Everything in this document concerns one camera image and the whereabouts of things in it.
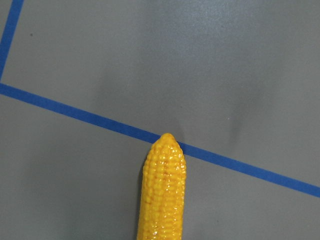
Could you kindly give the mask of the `yellow plastic corn cob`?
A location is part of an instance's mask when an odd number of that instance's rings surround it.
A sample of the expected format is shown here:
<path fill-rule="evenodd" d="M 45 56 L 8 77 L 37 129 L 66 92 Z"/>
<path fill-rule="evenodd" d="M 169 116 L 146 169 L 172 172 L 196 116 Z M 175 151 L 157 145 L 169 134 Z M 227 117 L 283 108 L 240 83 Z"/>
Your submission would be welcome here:
<path fill-rule="evenodd" d="M 170 133 L 150 148 L 142 169 L 138 240 L 180 240 L 187 165 L 183 150 Z"/>

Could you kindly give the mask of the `brown table mat blue grid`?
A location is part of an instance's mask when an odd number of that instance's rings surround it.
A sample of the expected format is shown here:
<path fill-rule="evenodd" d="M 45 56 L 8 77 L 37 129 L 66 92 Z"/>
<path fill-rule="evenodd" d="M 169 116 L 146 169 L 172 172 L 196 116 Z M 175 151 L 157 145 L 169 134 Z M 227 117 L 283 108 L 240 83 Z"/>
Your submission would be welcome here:
<path fill-rule="evenodd" d="M 26 0 L 0 81 L 320 183 L 317 0 Z M 1 96 L 1 239 L 135 239 L 150 146 Z"/>

